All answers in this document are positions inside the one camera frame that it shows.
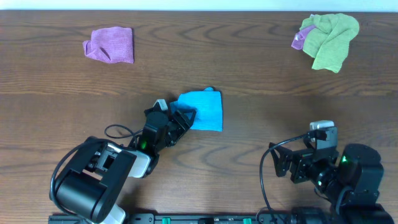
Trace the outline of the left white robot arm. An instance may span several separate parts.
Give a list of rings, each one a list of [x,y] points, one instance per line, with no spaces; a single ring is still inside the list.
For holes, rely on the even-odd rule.
[[[170,112],[158,106],[145,110],[146,123],[130,133],[124,146],[106,139],[88,137],[57,164],[49,196],[68,215],[92,223],[106,220],[128,177],[145,178],[159,161],[159,152],[176,145],[192,127],[195,109]]]

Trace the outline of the blue microfiber cloth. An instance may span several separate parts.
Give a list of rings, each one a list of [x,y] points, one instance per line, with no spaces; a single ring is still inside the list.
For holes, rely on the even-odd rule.
[[[191,129],[200,131],[223,130],[223,105],[221,92],[207,87],[202,91],[190,91],[170,103],[172,112],[180,109],[194,109],[197,113]]]

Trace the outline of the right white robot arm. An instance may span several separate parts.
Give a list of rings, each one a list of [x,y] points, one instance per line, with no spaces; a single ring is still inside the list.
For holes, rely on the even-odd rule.
[[[377,203],[384,174],[381,156],[363,144],[348,144],[335,164],[338,151],[314,162],[314,149],[291,151],[279,146],[272,152],[275,172],[299,184],[311,181],[315,190],[331,203],[328,223],[393,223],[392,217]]]

